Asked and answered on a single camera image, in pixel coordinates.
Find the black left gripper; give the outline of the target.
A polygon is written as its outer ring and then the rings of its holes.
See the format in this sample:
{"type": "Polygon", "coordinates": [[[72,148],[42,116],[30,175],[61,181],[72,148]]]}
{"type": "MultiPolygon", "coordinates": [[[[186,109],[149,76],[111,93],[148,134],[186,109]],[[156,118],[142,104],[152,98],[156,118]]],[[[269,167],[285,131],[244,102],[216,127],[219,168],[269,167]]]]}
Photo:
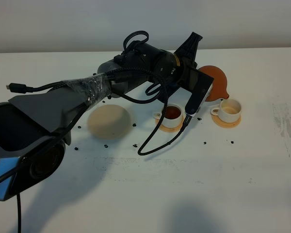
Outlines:
{"type": "Polygon", "coordinates": [[[188,39],[186,39],[185,42],[173,53],[177,66],[174,71],[173,79],[166,87],[169,97],[179,88],[184,89],[185,80],[189,75],[189,71],[191,69],[197,69],[195,58],[200,40],[202,40],[202,36],[192,32],[188,39]]]}

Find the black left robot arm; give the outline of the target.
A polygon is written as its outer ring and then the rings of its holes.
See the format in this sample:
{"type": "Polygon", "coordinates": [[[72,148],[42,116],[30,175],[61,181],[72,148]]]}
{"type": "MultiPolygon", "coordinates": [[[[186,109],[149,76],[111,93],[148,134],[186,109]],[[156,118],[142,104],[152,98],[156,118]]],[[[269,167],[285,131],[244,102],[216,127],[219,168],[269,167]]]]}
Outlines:
{"type": "Polygon", "coordinates": [[[185,129],[209,96],[213,78],[197,70],[195,62],[202,37],[192,33],[173,53],[135,40],[130,34],[123,51],[101,64],[92,76],[41,87],[11,83],[15,94],[0,103],[0,201],[5,201],[49,177],[60,165],[71,143],[71,129],[80,117],[105,97],[127,98],[145,82],[148,102],[164,105],[179,88],[191,93],[185,106],[185,129]]]}

